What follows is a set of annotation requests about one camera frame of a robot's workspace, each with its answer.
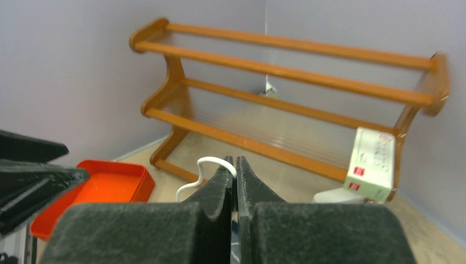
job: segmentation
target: red plastic bin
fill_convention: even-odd
[[[85,160],[77,167],[89,172],[89,180],[38,215],[31,225],[33,236],[47,241],[58,218],[71,205],[82,202],[147,202],[156,185],[147,169],[141,165]]]

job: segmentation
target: white box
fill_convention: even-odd
[[[393,189],[395,136],[358,128],[343,187],[384,203]]]

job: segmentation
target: white wall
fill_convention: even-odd
[[[466,2],[463,0],[267,0],[267,32],[421,56],[448,52],[452,92],[435,118],[418,115],[408,134],[400,195],[466,245]],[[344,60],[269,51],[269,60],[296,68],[406,89],[420,73]],[[288,100],[384,124],[401,107],[341,92],[271,80]]]
[[[162,84],[165,62],[127,44],[159,16],[264,31],[263,1],[1,1],[0,129],[65,143],[70,154],[58,162],[68,165],[112,159],[167,134],[168,125],[139,110]],[[187,67],[201,79],[205,69]],[[258,83],[263,78],[241,79],[243,86]]]

